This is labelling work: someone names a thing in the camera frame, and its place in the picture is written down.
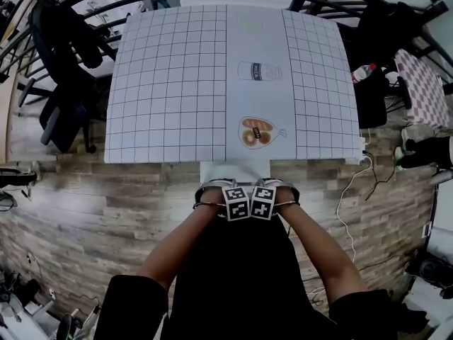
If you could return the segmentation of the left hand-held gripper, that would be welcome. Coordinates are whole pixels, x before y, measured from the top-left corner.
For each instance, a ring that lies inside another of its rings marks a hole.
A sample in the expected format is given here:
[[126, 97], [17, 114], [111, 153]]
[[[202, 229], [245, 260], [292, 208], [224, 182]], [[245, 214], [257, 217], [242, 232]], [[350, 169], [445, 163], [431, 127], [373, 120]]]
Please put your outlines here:
[[[222, 201], [202, 199], [205, 191], [211, 189], [219, 189], [221, 191]], [[201, 205], [216, 208], [217, 215], [226, 218], [230, 222], [246, 219], [250, 216], [249, 195], [245, 188], [232, 178], [220, 178], [204, 182], [195, 192], [193, 209]]]

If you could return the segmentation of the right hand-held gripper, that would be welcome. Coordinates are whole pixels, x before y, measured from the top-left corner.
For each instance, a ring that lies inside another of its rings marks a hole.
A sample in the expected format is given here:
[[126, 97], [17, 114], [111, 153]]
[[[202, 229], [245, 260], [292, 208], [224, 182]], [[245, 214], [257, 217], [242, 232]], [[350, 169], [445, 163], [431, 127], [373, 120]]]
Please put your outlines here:
[[[286, 188], [292, 192], [292, 199], [282, 202], [276, 201], [278, 188]], [[271, 220], [278, 214], [281, 207], [286, 205], [299, 205], [299, 191], [290, 182], [276, 178], [259, 179], [251, 194], [250, 217], [262, 220]]]

